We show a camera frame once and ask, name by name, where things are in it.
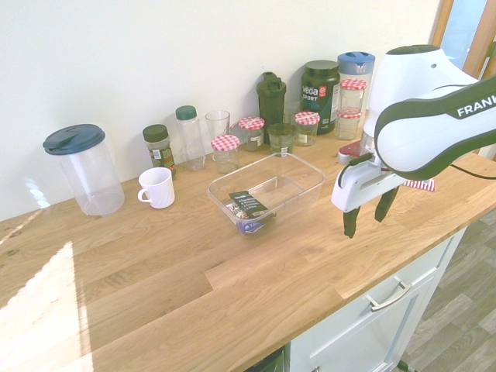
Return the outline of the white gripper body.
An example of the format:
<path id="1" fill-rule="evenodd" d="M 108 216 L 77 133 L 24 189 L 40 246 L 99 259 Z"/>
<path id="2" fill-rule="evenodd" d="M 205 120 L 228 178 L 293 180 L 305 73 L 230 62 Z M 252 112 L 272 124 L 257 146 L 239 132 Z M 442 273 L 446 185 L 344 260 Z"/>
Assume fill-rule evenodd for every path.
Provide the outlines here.
<path id="1" fill-rule="evenodd" d="M 375 155 L 365 153 L 339 173 L 331 197 L 338 209 L 350 212 L 403 183 L 403 177 L 383 171 L 381 162 L 375 164 L 375 160 Z"/>

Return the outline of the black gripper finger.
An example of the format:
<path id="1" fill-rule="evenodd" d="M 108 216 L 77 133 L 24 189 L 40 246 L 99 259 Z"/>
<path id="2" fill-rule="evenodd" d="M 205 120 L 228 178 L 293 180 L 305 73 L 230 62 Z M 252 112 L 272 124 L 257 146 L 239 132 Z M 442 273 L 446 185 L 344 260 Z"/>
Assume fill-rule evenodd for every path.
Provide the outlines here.
<path id="1" fill-rule="evenodd" d="M 374 218 L 378 222 L 382 222 L 386 217 L 392 203 L 398 193 L 399 188 L 393 188 L 390 191 L 382 194 L 381 199 L 376 207 Z"/>
<path id="2" fill-rule="evenodd" d="M 344 235 L 353 238 L 357 230 L 357 216 L 360 213 L 360 207 L 343 213 Z"/>

